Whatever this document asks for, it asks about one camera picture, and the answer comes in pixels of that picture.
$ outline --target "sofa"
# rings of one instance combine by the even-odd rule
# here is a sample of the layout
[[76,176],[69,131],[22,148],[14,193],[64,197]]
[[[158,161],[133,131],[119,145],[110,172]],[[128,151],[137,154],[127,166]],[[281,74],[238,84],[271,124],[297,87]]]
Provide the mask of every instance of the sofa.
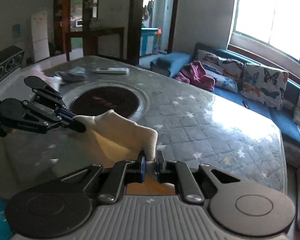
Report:
[[[238,53],[198,43],[195,46],[192,56],[185,52],[173,52],[152,61],[150,63],[151,71],[173,78],[185,64],[197,59],[199,49],[213,53],[219,57],[236,59],[242,63],[260,64],[259,62]],[[289,165],[297,169],[298,203],[300,207],[300,133],[298,126],[293,122],[293,113],[298,103],[300,85],[288,79],[282,110],[272,109],[262,103],[244,97],[240,93],[240,90],[242,90],[242,83],[240,87],[240,82],[238,82],[238,90],[238,93],[235,94],[229,90],[224,90],[221,87],[215,87],[212,93],[241,106],[245,106],[243,103],[245,102],[248,104],[251,111],[271,119],[278,126],[282,134],[286,161]],[[300,229],[300,208],[298,208],[298,227]]]

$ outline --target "refrigerator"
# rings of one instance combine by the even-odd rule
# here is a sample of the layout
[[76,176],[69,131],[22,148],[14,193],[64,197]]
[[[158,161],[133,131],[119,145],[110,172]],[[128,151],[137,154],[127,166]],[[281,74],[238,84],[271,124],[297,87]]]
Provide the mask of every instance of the refrigerator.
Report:
[[31,32],[33,45],[33,62],[36,63],[50,57],[48,45],[47,12],[31,15]]

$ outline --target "window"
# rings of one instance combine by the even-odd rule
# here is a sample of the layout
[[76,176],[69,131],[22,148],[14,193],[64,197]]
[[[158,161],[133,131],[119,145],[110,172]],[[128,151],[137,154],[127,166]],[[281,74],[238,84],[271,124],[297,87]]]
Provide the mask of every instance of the window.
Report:
[[300,63],[300,0],[238,0],[234,32]]

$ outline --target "wooden door frame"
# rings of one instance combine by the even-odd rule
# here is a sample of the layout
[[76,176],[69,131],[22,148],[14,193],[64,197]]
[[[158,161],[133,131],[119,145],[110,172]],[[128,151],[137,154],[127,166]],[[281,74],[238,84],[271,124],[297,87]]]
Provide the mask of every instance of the wooden door frame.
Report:
[[[128,42],[127,42],[127,61],[131,65],[138,65],[140,58],[140,41],[142,26],[142,4],[143,0],[130,0],[129,23],[128,23]],[[170,34],[168,42],[168,53],[172,52],[173,36],[177,19],[178,0],[173,0]]]
[[174,31],[176,28],[176,20],[177,20],[178,1],[179,0],[173,0],[171,25],[170,25],[170,33],[169,33],[169,41],[168,41],[168,53],[172,52],[172,47],[173,47]]

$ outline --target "black speaker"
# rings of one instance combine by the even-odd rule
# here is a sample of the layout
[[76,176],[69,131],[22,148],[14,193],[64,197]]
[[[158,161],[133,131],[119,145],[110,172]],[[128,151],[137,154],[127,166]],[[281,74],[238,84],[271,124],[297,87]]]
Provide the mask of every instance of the black speaker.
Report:
[[25,52],[10,46],[0,51],[0,82],[21,66]]

